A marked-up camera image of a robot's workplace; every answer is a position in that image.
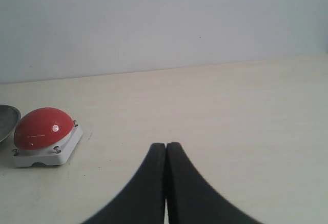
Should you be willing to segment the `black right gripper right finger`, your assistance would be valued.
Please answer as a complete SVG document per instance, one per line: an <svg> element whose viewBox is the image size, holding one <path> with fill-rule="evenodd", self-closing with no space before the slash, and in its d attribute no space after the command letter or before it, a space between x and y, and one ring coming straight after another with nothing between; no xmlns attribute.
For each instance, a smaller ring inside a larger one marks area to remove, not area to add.
<svg viewBox="0 0 328 224"><path fill-rule="evenodd" d="M183 147L166 147L169 223L259 223L221 196L197 171Z"/></svg>

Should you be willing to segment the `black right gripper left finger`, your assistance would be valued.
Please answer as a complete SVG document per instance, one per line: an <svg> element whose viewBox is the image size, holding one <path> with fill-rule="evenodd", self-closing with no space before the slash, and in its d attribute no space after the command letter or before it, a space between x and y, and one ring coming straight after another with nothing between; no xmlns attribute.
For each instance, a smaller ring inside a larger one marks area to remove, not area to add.
<svg viewBox="0 0 328 224"><path fill-rule="evenodd" d="M151 144L143 162L126 186L84 223L164 223L166 147Z"/></svg>

